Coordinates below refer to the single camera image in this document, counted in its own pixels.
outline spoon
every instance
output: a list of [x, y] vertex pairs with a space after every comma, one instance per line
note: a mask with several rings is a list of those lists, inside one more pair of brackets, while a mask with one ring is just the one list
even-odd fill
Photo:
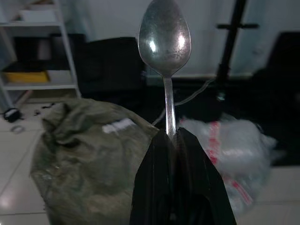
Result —
[[176, 145], [172, 75], [191, 54], [188, 25], [174, 0], [153, 0], [142, 19], [138, 37], [142, 60], [159, 73], [165, 86], [166, 133]]

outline white shelf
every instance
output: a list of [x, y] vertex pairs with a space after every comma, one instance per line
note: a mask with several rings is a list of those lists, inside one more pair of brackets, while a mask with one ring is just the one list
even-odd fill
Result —
[[4, 90], [52, 90], [52, 89], [76, 89], [73, 83], [13, 83], [3, 85]]
[[57, 27], [61, 26], [60, 22], [23, 22], [13, 21], [0, 23], [0, 27]]

